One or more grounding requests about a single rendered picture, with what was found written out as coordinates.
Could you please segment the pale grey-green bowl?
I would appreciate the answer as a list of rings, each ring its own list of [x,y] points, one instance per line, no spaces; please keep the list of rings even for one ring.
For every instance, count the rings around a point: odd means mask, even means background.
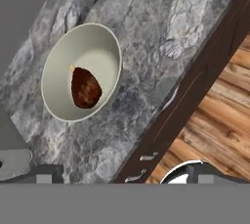
[[[73,69],[90,71],[102,88],[99,101],[91,109],[73,103]],[[64,122],[92,117],[113,99],[121,81],[123,58],[115,34],[99,23],[83,23],[66,33],[52,48],[41,77],[41,95],[48,112]]]

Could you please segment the small grey plate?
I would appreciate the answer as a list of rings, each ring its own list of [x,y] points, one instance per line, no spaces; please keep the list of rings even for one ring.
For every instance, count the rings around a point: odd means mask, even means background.
[[[32,151],[29,149],[0,150],[0,181],[22,175],[32,161]]]

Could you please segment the white and black round object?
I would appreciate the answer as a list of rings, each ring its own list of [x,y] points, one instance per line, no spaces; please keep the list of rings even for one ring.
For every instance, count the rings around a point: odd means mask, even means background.
[[[170,181],[174,180],[177,177],[180,177],[184,174],[187,174],[187,169],[189,165],[194,164],[203,164],[202,159],[191,159],[188,161],[184,161],[176,166],[174,166],[171,170],[167,172],[167,174],[160,181],[161,184],[168,184]]]

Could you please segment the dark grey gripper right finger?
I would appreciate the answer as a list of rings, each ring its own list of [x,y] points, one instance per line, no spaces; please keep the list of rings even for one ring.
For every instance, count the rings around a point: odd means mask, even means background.
[[[250,181],[226,175],[208,162],[194,163],[187,167],[189,184],[222,184],[224,182],[250,184]]]

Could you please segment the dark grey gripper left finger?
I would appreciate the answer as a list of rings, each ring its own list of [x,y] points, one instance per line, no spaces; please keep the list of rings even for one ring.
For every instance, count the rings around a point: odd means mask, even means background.
[[[61,164],[39,164],[24,175],[5,181],[6,184],[62,184],[63,166]]]

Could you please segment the dark brown wooden cabinet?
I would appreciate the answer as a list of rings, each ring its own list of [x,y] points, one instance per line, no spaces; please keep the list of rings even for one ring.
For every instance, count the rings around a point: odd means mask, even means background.
[[[135,183],[147,179],[248,32],[250,0],[232,0],[229,10],[181,81],[175,99],[146,131],[139,146],[113,179],[115,183],[125,183],[126,177],[139,175],[142,169],[146,169],[146,173]],[[139,160],[154,152],[158,155],[153,160]]]

